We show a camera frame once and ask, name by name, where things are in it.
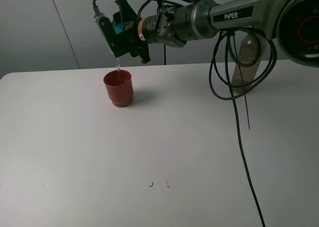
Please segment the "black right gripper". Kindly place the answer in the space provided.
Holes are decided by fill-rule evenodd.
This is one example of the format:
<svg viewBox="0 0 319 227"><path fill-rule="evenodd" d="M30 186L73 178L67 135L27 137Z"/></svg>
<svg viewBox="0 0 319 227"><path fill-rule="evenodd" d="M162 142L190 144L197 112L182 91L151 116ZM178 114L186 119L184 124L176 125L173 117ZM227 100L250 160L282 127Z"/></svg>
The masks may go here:
<svg viewBox="0 0 319 227"><path fill-rule="evenodd" d="M114 14L114 24L124 25L124 40L130 45L130 55L140 57L142 63L150 62L149 44L161 43L181 48L197 39L192 27L195 4L175 8L166 5L164 12L141 18L127 0L116 0L119 11Z"/></svg>

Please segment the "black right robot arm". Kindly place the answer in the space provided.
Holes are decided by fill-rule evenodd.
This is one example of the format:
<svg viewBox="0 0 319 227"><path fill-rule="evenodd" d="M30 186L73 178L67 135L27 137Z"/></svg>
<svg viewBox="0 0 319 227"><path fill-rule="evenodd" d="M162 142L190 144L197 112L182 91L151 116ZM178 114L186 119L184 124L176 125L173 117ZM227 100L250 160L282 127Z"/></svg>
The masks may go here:
<svg viewBox="0 0 319 227"><path fill-rule="evenodd" d="M210 39L220 31L261 27L268 40L277 39L294 62L319 65L319 0L154 0L160 13L145 19L126 0L119 15L128 15L123 31L105 32L110 51L120 57L132 52L149 62L148 45L183 47L188 41Z"/></svg>

